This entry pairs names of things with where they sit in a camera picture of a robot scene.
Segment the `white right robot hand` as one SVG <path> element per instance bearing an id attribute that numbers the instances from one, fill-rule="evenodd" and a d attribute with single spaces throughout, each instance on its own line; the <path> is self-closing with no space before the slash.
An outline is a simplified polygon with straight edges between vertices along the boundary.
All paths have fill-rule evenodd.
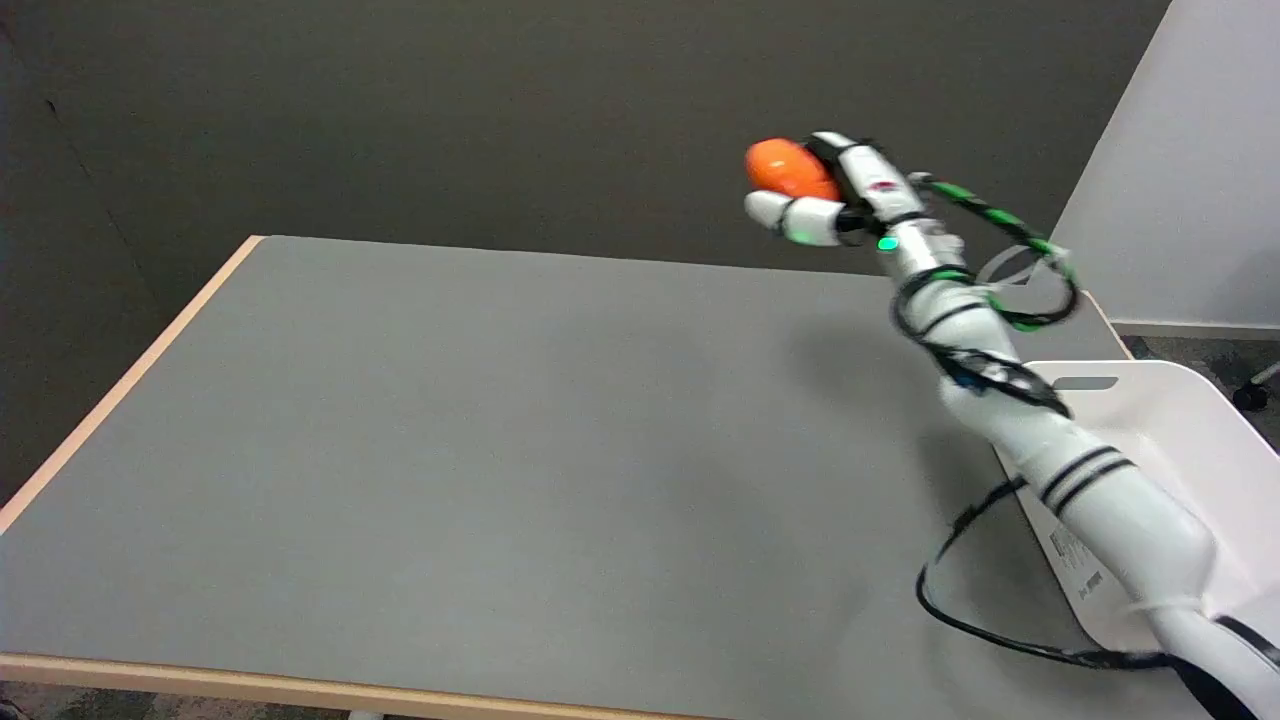
<path id="1" fill-rule="evenodd" d="M 748 215 L 791 243 L 855 247 L 859 233 L 881 252 L 915 241 L 952 243 L 906 176 L 870 141 L 835 131 L 751 145 L 745 168 Z"/>

